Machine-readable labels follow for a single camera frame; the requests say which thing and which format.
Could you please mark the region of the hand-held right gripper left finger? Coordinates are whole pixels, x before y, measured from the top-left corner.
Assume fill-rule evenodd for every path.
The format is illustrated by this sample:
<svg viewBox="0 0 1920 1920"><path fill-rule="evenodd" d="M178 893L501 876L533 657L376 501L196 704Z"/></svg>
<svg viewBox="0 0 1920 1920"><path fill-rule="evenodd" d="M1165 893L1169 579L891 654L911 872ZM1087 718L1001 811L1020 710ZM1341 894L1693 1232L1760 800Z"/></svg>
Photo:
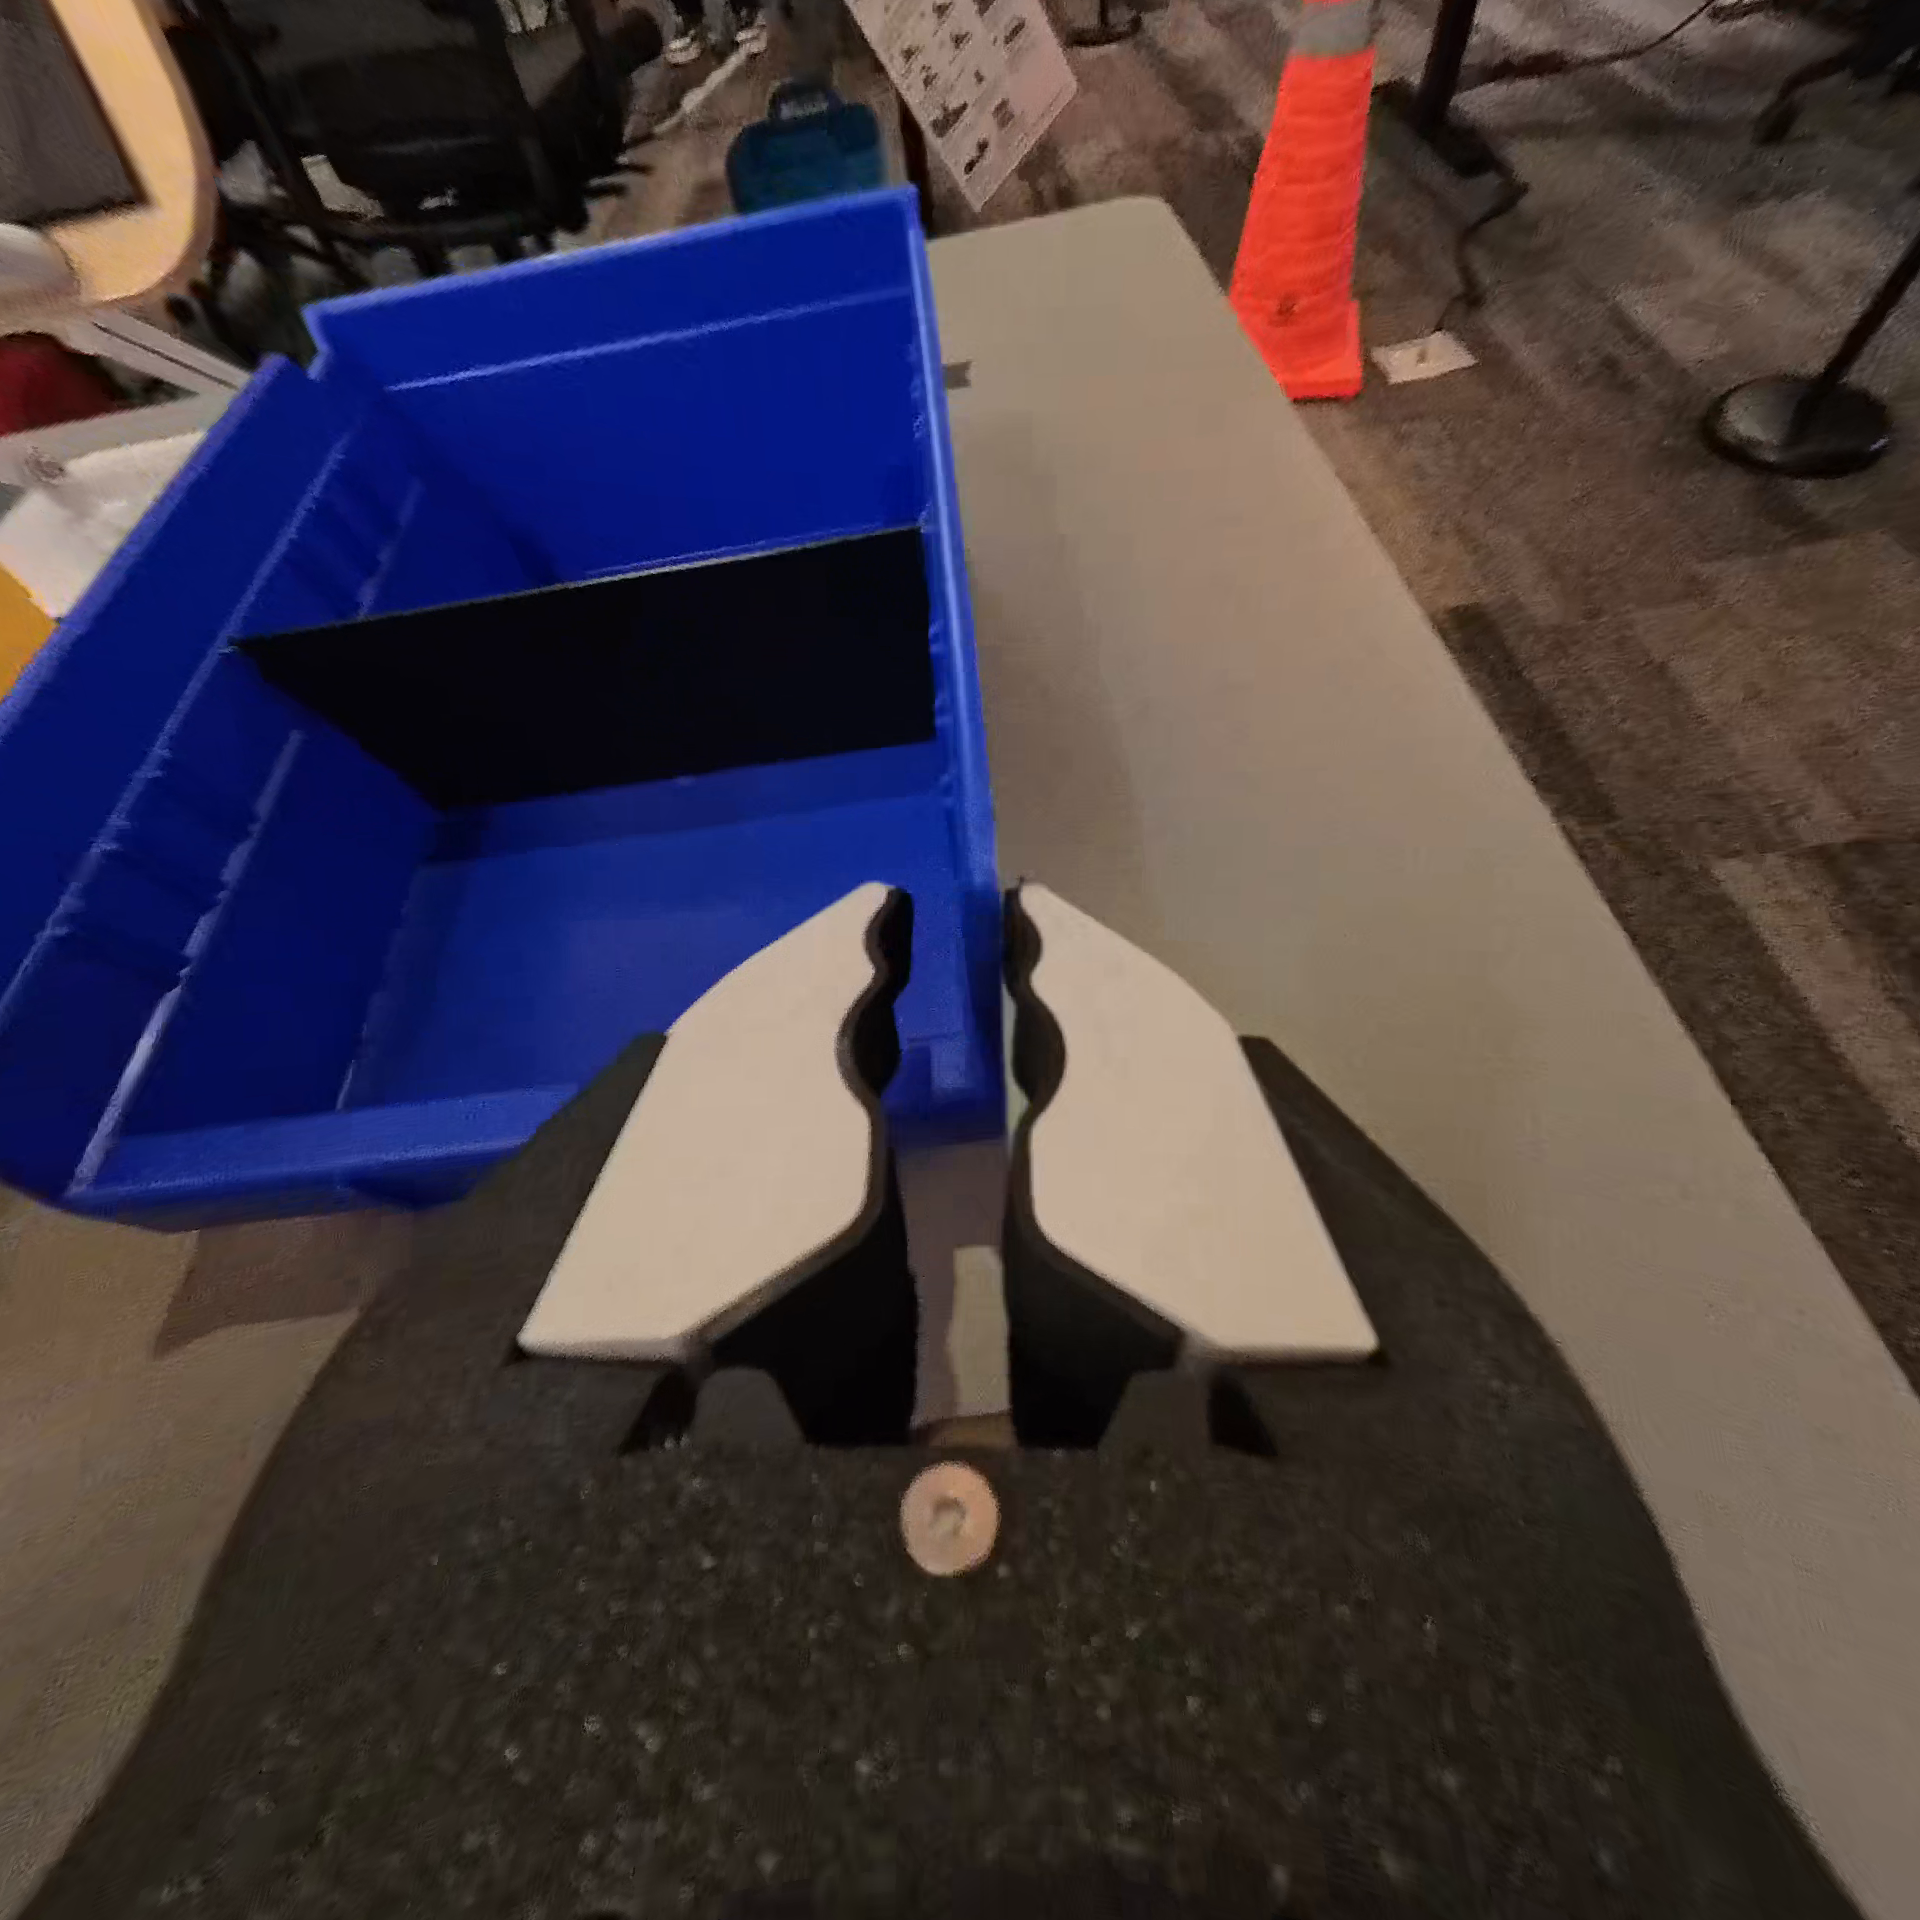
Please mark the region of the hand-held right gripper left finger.
<svg viewBox="0 0 1920 1920"><path fill-rule="evenodd" d="M881 880L667 1032L517 1337L533 1360L773 1381L815 1445L902 1445L917 1280L884 1094L915 903Z"/></svg>

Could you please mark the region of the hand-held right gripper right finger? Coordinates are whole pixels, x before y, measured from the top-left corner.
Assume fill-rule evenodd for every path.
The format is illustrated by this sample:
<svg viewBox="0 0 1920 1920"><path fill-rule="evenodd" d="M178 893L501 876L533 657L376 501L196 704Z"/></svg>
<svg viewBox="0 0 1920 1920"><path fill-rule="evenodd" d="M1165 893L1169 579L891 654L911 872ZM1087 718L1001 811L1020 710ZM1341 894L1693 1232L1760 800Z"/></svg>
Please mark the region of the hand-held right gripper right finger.
<svg viewBox="0 0 1920 1920"><path fill-rule="evenodd" d="M1132 1389L1213 1427L1240 1371L1380 1358L1248 1043L1186 978L1036 880L1002 908L1002 1292L1027 1450L1096 1450Z"/></svg>

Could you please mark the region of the blue plastic bin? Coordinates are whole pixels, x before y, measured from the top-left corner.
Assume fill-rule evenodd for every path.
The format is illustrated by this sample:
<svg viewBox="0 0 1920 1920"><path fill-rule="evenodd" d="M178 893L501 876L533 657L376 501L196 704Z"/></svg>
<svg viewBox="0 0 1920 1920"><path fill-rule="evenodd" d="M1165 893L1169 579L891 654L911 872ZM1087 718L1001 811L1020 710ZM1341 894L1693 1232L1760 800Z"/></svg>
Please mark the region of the blue plastic bin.
<svg viewBox="0 0 1920 1920"><path fill-rule="evenodd" d="M1002 1114L988 730L918 197L323 300L5 697L5 1185L144 1228L464 1197L854 888L899 1141ZM443 812L236 645L899 529L934 738Z"/></svg>

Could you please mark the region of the black bin divider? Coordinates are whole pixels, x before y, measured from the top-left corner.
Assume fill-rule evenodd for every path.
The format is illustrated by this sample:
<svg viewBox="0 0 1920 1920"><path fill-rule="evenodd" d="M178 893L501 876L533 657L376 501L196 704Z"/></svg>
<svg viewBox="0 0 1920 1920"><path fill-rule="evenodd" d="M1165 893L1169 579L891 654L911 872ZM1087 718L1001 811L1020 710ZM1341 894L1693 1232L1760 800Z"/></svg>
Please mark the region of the black bin divider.
<svg viewBox="0 0 1920 1920"><path fill-rule="evenodd" d="M278 634L236 652L443 812L917 749L946 685L906 526Z"/></svg>

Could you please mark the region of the orange traffic cone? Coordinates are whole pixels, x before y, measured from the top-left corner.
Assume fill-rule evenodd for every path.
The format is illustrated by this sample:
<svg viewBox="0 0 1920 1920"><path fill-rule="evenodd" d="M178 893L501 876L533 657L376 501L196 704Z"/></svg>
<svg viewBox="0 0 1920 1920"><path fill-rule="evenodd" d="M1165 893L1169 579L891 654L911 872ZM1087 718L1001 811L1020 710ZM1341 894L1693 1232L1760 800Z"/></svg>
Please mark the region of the orange traffic cone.
<svg viewBox="0 0 1920 1920"><path fill-rule="evenodd" d="M1229 303L1293 402L1364 384L1357 247L1377 85L1377 6L1309 3L1281 70Z"/></svg>

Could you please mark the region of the black stanchion base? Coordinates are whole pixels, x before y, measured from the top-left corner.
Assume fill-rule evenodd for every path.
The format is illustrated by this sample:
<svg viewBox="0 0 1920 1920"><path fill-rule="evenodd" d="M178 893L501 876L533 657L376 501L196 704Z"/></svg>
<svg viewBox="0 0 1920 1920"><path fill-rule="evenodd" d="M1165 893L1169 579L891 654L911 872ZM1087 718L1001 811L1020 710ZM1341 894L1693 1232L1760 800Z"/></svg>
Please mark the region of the black stanchion base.
<svg viewBox="0 0 1920 1920"><path fill-rule="evenodd" d="M1895 445L1895 416L1855 374L1917 279L1911 247L1817 372L1756 379L1717 397L1701 421L1702 445L1738 469L1794 480L1875 469Z"/></svg>

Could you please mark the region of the small blue basket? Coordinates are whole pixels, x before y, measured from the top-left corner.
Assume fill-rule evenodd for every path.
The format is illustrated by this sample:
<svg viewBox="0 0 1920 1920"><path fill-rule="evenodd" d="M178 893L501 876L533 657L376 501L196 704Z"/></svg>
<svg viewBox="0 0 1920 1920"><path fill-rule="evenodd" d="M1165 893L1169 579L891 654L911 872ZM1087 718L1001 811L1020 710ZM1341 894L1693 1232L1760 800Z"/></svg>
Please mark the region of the small blue basket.
<svg viewBox="0 0 1920 1920"><path fill-rule="evenodd" d="M876 110L812 78L773 91L767 112L732 137L725 168L740 217L888 185Z"/></svg>

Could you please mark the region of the black office chair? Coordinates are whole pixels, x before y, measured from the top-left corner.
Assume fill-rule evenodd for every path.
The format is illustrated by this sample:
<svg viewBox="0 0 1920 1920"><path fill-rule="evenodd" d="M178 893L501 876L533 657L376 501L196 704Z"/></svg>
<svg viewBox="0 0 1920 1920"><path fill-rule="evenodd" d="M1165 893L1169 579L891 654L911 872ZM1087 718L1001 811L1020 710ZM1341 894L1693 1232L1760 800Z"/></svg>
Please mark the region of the black office chair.
<svg viewBox="0 0 1920 1920"><path fill-rule="evenodd" d="M588 229L629 175L643 73L665 54L647 4L160 4L219 173L216 253L348 286L400 253L443 276Z"/></svg>

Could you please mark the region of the black table leg base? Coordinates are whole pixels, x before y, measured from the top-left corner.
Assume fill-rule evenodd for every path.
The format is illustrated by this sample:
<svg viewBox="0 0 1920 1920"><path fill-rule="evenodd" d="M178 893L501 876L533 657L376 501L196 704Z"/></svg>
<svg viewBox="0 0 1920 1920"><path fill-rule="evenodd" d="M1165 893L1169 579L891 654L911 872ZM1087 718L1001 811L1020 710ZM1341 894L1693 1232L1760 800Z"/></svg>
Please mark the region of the black table leg base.
<svg viewBox="0 0 1920 1920"><path fill-rule="evenodd" d="M1528 185L1474 123L1457 114L1478 11L1481 3L1440 3L1418 75L1380 78L1373 103L1449 180L1482 187L1481 215L1495 223L1524 205Z"/></svg>

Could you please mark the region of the white printed sign board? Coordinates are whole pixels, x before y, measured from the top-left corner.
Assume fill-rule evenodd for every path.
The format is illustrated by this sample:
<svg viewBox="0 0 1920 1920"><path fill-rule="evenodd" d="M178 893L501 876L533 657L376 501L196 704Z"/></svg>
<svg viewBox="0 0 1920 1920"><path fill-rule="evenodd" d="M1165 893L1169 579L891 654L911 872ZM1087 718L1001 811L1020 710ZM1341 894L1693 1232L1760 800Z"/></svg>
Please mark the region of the white printed sign board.
<svg viewBox="0 0 1920 1920"><path fill-rule="evenodd" d="M848 3L854 26L973 215L1078 94L1043 3Z"/></svg>

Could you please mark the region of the wooden chair back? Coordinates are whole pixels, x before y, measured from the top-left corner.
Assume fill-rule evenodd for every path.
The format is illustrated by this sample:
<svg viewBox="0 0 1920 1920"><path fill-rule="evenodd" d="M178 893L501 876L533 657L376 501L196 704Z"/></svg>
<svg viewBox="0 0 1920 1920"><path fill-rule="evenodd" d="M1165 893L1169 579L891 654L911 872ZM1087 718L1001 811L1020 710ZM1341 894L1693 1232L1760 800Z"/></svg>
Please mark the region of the wooden chair back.
<svg viewBox="0 0 1920 1920"><path fill-rule="evenodd" d="M132 205L49 229L81 310L141 308L199 275L219 224L219 175L200 112L149 3L54 3L66 47L105 116Z"/></svg>

